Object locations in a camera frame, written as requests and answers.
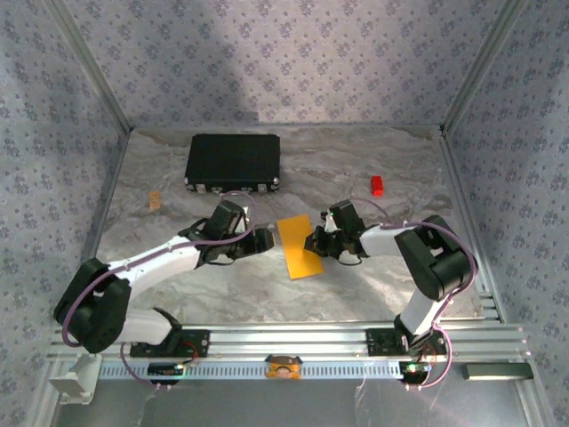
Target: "patterned wallpaper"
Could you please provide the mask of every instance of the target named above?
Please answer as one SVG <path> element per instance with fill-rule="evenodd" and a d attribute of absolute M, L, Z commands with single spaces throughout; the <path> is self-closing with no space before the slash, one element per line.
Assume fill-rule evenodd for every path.
<path fill-rule="evenodd" d="M 39 1 L 0 2 L 0 426 L 22 425 L 55 303 L 124 137 Z"/>
<path fill-rule="evenodd" d="M 569 3 L 531 2 L 452 143 L 509 319 L 569 425 Z"/>
<path fill-rule="evenodd" d="M 502 0 L 68 2 L 131 125 L 444 117 Z"/>

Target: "white bracket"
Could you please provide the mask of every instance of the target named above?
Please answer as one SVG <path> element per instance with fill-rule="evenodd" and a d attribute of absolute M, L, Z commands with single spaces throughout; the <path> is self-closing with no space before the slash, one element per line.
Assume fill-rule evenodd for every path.
<path fill-rule="evenodd" d="M 66 374 L 50 378 L 52 386 L 61 393 L 62 405 L 91 403 L 102 360 L 100 354 L 83 354 Z"/>

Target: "small red cube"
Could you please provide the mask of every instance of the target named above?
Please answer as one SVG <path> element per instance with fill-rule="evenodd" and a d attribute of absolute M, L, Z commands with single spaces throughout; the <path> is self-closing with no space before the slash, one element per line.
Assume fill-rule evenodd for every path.
<path fill-rule="evenodd" d="M 372 194 L 374 197 L 383 196 L 383 181 L 379 175 L 372 177 Z"/>

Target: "floral wallpaper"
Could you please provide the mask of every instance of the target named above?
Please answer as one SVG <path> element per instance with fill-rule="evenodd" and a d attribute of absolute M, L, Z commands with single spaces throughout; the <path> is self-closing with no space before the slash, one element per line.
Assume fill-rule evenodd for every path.
<path fill-rule="evenodd" d="M 502 0 L 68 2 L 133 127 L 440 123 Z"/>
<path fill-rule="evenodd" d="M 451 141 L 509 319 L 569 425 L 569 3 L 530 2 Z"/>
<path fill-rule="evenodd" d="M 23 425 L 52 310 L 124 136 L 42 3 L 0 2 L 0 426 Z"/>

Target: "small orange object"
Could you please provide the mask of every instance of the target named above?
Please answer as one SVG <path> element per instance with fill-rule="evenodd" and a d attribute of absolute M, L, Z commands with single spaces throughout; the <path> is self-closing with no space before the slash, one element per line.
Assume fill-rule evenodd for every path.
<path fill-rule="evenodd" d="M 150 210 L 155 211 L 160 209 L 162 205 L 162 198 L 160 197 L 160 191 L 150 191 Z"/>

